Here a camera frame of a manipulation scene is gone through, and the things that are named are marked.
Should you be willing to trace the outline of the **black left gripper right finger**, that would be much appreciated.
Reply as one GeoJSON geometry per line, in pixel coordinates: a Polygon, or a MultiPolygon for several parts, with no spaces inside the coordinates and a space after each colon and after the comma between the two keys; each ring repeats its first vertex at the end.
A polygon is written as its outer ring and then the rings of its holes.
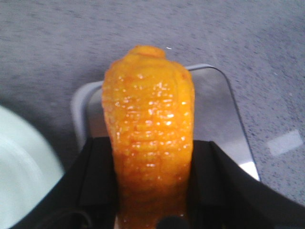
{"type": "Polygon", "coordinates": [[[187,206],[193,229],[305,227],[304,206],[254,179],[214,142],[193,142],[187,206]]]}

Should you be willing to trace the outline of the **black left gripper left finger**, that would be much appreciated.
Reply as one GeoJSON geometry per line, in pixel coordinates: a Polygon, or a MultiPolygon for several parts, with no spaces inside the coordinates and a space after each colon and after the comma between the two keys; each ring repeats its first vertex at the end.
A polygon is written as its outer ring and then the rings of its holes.
{"type": "Polygon", "coordinates": [[[87,139],[71,168],[16,229],[113,229],[117,185],[108,137],[87,139]]]}

